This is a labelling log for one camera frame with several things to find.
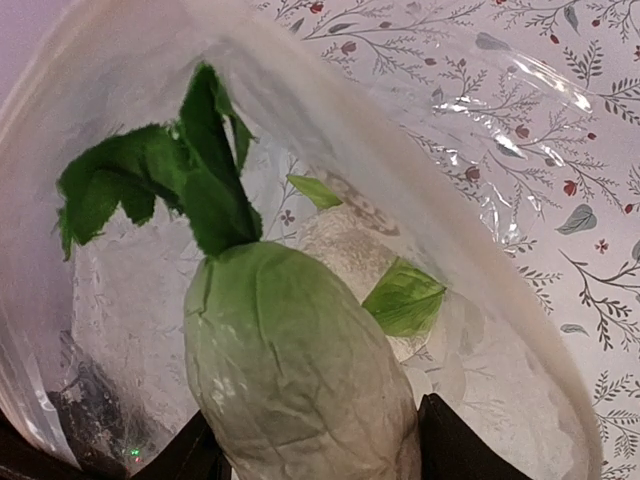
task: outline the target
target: mint leaf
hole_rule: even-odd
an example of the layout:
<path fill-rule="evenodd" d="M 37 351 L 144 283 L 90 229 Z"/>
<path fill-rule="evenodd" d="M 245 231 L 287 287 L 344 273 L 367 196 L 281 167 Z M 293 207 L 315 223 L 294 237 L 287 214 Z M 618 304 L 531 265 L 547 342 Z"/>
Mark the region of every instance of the mint leaf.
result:
<path fill-rule="evenodd" d="M 431 329 L 446 288 L 398 258 L 362 306 L 386 335 L 410 337 Z"/>
<path fill-rule="evenodd" d="M 300 175 L 287 175 L 287 180 L 320 210 L 342 205 L 342 200 L 336 197 L 320 180 Z"/>

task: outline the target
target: green leaf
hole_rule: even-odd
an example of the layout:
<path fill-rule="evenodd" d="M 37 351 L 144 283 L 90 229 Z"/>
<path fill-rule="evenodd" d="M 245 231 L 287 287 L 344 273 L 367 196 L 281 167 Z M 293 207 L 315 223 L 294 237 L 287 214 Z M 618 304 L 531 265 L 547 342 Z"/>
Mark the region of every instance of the green leaf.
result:
<path fill-rule="evenodd" d="M 218 77 L 210 66 L 198 66 L 180 108 L 178 130 L 197 153 L 194 159 L 232 191 L 237 191 L 242 186 L 224 130 L 224 119 L 216 108 L 217 83 Z"/>
<path fill-rule="evenodd" d="M 237 162 L 223 115 L 234 132 Z M 85 245 L 99 235 L 118 205 L 134 224 L 148 222 L 156 196 L 189 217 L 207 255 L 260 240 L 260 216 L 240 182 L 251 138 L 213 68 L 199 66 L 175 125 L 110 137 L 62 173 L 57 185 L 65 205 L 58 227 L 65 258 L 74 243 Z"/>
<path fill-rule="evenodd" d="M 63 234 L 80 245 L 93 240 L 109 221 L 120 201 L 113 181 L 108 175 L 93 175 L 87 183 L 82 201 L 68 202 L 64 208 Z"/>
<path fill-rule="evenodd" d="M 362 306 L 386 335 L 410 337 L 431 329 L 446 288 L 429 275 L 398 258 Z"/>
<path fill-rule="evenodd" d="M 57 183 L 65 199 L 58 212 L 65 257 L 73 243 L 99 235 L 120 203 L 137 225 L 153 216 L 156 196 L 181 211 L 187 153 L 165 127 L 150 125 L 110 137 L 72 161 Z"/>
<path fill-rule="evenodd" d="M 135 185 L 128 179 L 119 178 L 120 204 L 134 225 L 141 226 L 153 218 L 156 195 L 150 190 Z"/>
<path fill-rule="evenodd" d="M 249 155 L 249 147 L 251 145 L 251 140 L 253 140 L 253 135 L 251 135 L 251 132 L 242 121 L 242 118 L 240 118 L 240 116 L 233 109 L 229 94 L 224 88 L 222 82 L 220 82 L 217 77 L 215 77 L 215 79 L 212 79 L 211 88 L 213 90 L 213 96 L 215 98 L 216 109 L 218 113 L 227 117 L 229 119 L 229 122 L 231 123 L 236 150 L 236 169 L 238 170 L 238 173 L 240 173 L 242 172 L 244 164 L 247 161 L 247 156 Z"/>
<path fill-rule="evenodd" d="M 287 180 L 320 210 L 342 205 L 342 200 L 336 197 L 320 180 L 300 175 L 287 175 Z"/>
<path fill-rule="evenodd" d="M 227 141 L 223 114 L 230 117 L 232 128 L 234 128 L 238 155 L 237 165 L 234 163 L 233 153 Z M 262 236 L 262 225 L 242 187 L 239 173 L 246 160 L 252 137 L 247 127 L 233 111 L 226 90 L 211 66 L 201 64 L 197 68 L 180 109 L 178 128 L 182 140 L 189 146 L 191 157 L 196 164 L 210 172 L 211 175 L 203 178 L 210 181 L 212 178 L 217 180 L 215 186 L 213 184 L 207 186 L 198 182 L 193 183 L 192 187 L 202 187 L 203 198 L 208 198 L 212 195 L 210 189 L 224 185 L 225 189 L 220 194 L 220 199 L 224 198 L 227 202 L 233 198 L 237 203 L 234 209 L 237 217 L 228 219 L 227 222 L 236 225 L 243 224 L 239 230 L 243 234 L 246 231 L 252 231 L 254 241 L 259 241 Z M 194 192 L 189 191 L 188 194 L 193 200 Z M 213 206 L 217 208 L 215 203 L 208 205 L 209 208 Z"/>
<path fill-rule="evenodd" d="M 245 221 L 245 206 L 210 172 L 192 172 L 182 198 L 193 236 L 205 255 L 216 257 L 231 247 L 257 241 L 252 224 Z"/>

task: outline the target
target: clear plastic bag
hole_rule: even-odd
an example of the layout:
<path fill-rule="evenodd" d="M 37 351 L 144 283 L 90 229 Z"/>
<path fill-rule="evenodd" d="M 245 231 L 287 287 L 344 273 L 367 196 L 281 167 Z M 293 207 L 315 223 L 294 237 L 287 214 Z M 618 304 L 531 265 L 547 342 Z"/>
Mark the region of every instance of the clear plastic bag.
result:
<path fill-rule="evenodd" d="M 438 48 L 482 56 L 550 106 L 589 110 L 582 92 L 498 39 L 467 30 L 455 38 Z M 277 225 L 274 191 L 287 188 L 278 184 L 282 172 L 312 170 L 381 242 L 450 287 L 408 368 L 427 371 L 433 388 L 529 476 L 599 478 L 599 437 L 580 375 L 494 242 L 526 232 L 540 199 L 522 195 L 530 214 L 521 216 L 499 178 L 478 181 L 469 170 L 496 145 L 505 162 L 528 155 L 483 116 L 487 99 L 447 94 L 443 85 L 416 107 L 415 86 L 401 78 L 351 85 L 230 0 L 79 2 L 4 106 L 0 406 L 22 435 L 74 465 L 127 476 L 195 411 L 181 327 L 198 255 L 186 224 L 160 211 L 134 230 L 116 216 L 70 264 L 54 227 L 55 180 L 68 161 L 115 131 L 174 118 L 201 60 L 221 72 L 260 138 L 244 181 L 269 238 L 295 245 Z M 542 148 L 562 162 L 553 145 Z M 474 189 L 479 209 L 439 166 Z M 313 213 L 308 204 L 300 211 Z"/>

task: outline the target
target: plastic bag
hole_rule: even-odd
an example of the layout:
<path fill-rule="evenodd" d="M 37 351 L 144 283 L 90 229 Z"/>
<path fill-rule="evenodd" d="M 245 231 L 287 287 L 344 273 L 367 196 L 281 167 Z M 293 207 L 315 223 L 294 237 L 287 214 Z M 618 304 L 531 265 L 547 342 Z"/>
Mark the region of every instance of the plastic bag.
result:
<path fill-rule="evenodd" d="M 482 99 L 434 89 L 431 105 L 416 109 L 412 87 L 395 76 L 350 85 L 256 15 L 237 1 L 79 2 L 5 104 L 0 406 L 11 422 L 39 448 L 118 477 L 153 459 L 194 413 L 181 335 L 197 263 L 188 229 L 162 211 L 137 231 L 117 217 L 66 265 L 54 231 L 55 180 L 109 134 L 173 118 L 193 67 L 207 60 L 260 137 L 245 182 L 270 237 L 295 243 L 276 226 L 281 170 L 311 169 L 382 242 L 453 292 L 426 350 L 408 361 L 411 372 L 426 370 L 436 391 L 527 475 L 599 478 L 599 437 L 580 375 L 494 243 L 508 244 L 526 226 L 501 201 L 497 181 L 481 183 L 474 210 L 438 171 L 439 163 L 452 176 L 468 172 L 479 143 L 508 150 L 509 132 L 470 108 Z M 456 38 L 441 48 L 512 69 L 511 80 L 519 76 L 550 104 L 588 109 L 568 84 L 548 96 L 561 79 L 499 40 Z M 464 122 L 480 125 L 484 140 L 449 143 Z M 422 138 L 435 162 L 413 141 Z M 535 212 L 536 196 L 528 197 Z"/>

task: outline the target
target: patterned background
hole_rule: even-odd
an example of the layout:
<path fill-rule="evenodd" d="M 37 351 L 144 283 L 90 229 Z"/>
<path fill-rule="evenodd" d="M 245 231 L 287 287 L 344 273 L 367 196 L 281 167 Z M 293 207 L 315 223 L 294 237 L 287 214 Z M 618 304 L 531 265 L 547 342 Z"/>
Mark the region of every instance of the patterned background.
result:
<path fill-rule="evenodd" d="M 521 157 L 488 149 L 455 167 L 443 161 L 443 173 L 481 212 L 487 185 L 499 189 L 513 220 L 506 223 L 520 230 L 509 237 L 500 227 L 497 240 L 562 332 L 593 393 L 603 478 L 639 478 L 640 2 L 422 1 L 403 3 L 401 13 L 398 3 L 381 0 L 256 5 L 347 78 L 391 91 L 399 84 L 423 111 L 435 96 L 477 99 L 466 118 L 489 119 L 514 139 Z M 553 67 L 588 90 L 592 114 L 487 68 L 477 54 L 466 54 L 452 29 L 485 32 Z M 456 121 L 464 128 L 467 120 Z M 434 153 L 424 129 L 405 128 Z M 292 160 L 290 170 L 298 168 Z M 304 215 L 284 177 L 281 186 L 274 228 L 293 239 Z"/>

